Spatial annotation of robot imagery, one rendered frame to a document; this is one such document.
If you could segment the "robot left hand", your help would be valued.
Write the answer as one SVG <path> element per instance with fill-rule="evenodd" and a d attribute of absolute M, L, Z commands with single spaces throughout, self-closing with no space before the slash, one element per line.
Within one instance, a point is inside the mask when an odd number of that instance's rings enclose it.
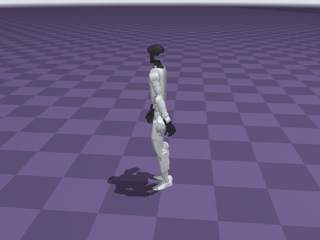
<path fill-rule="evenodd" d="M 164 135 L 166 135 L 168 132 L 168 137 L 172 136 L 176 132 L 175 126 L 172 124 L 172 121 L 170 121 L 169 123 L 166 123 L 164 119 L 163 121 L 164 121 L 164 124 L 166 125 L 166 131 Z"/>

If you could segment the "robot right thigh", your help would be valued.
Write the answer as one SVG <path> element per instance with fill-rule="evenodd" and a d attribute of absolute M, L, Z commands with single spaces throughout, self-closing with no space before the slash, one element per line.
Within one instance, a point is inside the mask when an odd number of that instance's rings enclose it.
<path fill-rule="evenodd" d="M 153 117 L 153 121 L 154 121 L 154 120 L 155 120 L 155 118 Z M 162 131 L 162 134 L 164 135 L 164 130 L 161 130 L 161 131 Z M 164 149 L 167 149 L 167 150 L 169 149 L 169 145 L 168 145 L 168 143 L 165 142 L 165 141 L 163 142 L 163 148 L 164 148 Z"/>

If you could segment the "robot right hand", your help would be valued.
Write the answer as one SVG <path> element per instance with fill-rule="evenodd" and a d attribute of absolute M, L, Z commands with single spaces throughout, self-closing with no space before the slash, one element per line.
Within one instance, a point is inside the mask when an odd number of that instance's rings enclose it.
<path fill-rule="evenodd" d="M 150 111 L 147 113 L 147 115 L 146 115 L 146 119 L 147 119 L 147 123 L 153 123 L 153 118 L 154 118 L 154 110 L 155 109 L 153 109 L 153 104 L 151 104 L 151 106 L 150 106 Z"/>

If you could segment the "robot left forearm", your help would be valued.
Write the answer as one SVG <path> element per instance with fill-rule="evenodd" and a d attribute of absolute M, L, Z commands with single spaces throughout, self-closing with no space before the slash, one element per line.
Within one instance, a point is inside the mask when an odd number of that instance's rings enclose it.
<path fill-rule="evenodd" d="M 156 103 L 158 104 L 157 108 L 159 109 L 160 116 L 166 121 L 166 124 L 171 122 L 171 119 L 169 117 L 169 114 L 167 113 L 166 104 L 162 97 L 158 96 L 155 99 Z"/>

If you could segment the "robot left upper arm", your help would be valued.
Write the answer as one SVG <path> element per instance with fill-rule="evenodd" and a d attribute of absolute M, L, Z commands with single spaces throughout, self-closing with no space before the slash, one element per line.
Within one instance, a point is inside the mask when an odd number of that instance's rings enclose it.
<path fill-rule="evenodd" d="M 157 97 L 162 97 L 162 99 L 163 99 L 162 88 L 161 88 L 161 84 L 160 84 L 160 74 L 158 73 L 157 70 L 152 71 L 149 74 L 149 79 L 150 79 L 151 84 L 153 86 L 153 91 L 156 94 L 156 96 L 153 98 L 153 102 L 155 104 L 157 104 L 156 103 L 156 98 Z"/>

